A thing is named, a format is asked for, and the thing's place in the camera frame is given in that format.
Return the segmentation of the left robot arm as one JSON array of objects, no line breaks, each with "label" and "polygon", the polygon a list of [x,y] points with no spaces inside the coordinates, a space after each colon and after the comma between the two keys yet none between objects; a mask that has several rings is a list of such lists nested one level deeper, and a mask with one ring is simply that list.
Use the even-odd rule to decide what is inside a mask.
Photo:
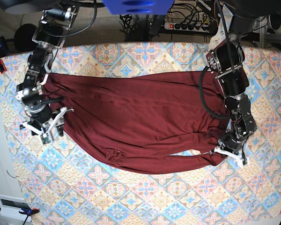
[{"label": "left robot arm", "polygon": [[[218,31],[211,38],[206,56],[208,66],[200,74],[199,90],[203,107],[218,119],[231,121],[231,129],[218,141],[212,152],[237,156],[243,152],[244,143],[257,129],[251,114],[251,102],[244,93],[249,81],[243,69],[244,51],[240,45],[259,17],[269,16],[281,9],[281,0],[217,0],[215,6],[219,18]],[[203,97],[203,78],[207,70],[216,72],[225,98],[233,98],[236,104],[229,116],[213,112]]]}]

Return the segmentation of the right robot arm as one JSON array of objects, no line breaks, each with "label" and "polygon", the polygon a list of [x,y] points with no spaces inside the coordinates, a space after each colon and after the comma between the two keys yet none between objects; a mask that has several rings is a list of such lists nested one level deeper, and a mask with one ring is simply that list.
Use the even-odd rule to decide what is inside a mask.
[{"label": "right robot arm", "polygon": [[57,130],[59,136],[63,136],[64,115],[73,111],[66,107],[52,110],[50,104],[61,102],[63,97],[46,98],[43,94],[54,57],[63,46],[65,38],[72,36],[70,30],[79,9],[85,7],[94,10],[93,18],[85,27],[88,29],[96,19],[97,10],[104,6],[104,3],[95,0],[0,0],[0,8],[10,14],[43,12],[32,36],[37,46],[29,56],[23,82],[16,87],[16,99],[29,117],[29,121],[23,122],[20,129],[30,130],[32,135],[40,136],[45,143],[53,141],[53,129]]}]

